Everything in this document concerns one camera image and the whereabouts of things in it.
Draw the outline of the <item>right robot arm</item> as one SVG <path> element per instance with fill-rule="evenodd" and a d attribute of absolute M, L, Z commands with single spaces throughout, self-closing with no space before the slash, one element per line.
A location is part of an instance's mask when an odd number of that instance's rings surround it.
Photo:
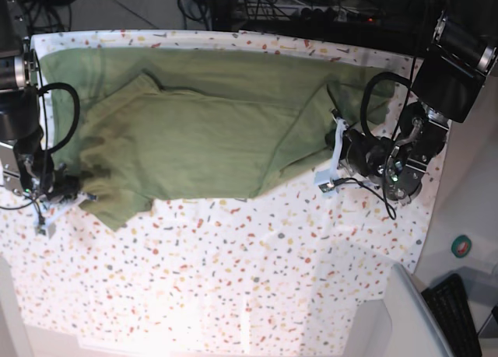
<path fill-rule="evenodd" d="M 1 186 L 28 201 L 37 214 L 36 234 L 51 238 L 61 215 L 95 196 L 83 192 L 79 178 L 52 159 L 74 136 L 81 103 L 69 84 L 44 84 L 31 36 L 22 35 L 18 24 L 25 13 L 19 0 L 1 0 Z M 54 90 L 70 95 L 73 118 L 65 137 L 49 145 L 45 96 Z"/>

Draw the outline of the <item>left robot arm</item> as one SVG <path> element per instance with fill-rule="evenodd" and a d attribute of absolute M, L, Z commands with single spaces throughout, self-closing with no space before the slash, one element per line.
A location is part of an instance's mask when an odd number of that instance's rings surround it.
<path fill-rule="evenodd" d="M 333 153 L 329 170 L 316 174 L 315 184 L 325 195 L 340 187 L 366 184 L 355 177 L 340 177 L 345 166 L 379 187 L 385 203 L 408 204 L 422 190 L 430 160 L 444 148 L 450 122 L 463 122 L 497 60 L 497 47 L 443 12 L 415 79 L 393 72 L 375 75 L 367 84 L 359 109 L 361 129 L 351 128 L 334 110 L 336 129 L 326 137 Z M 402 108 L 392 137 L 375 136 L 367 123 L 367 108 L 379 82 L 396 82 L 416 96 Z"/>

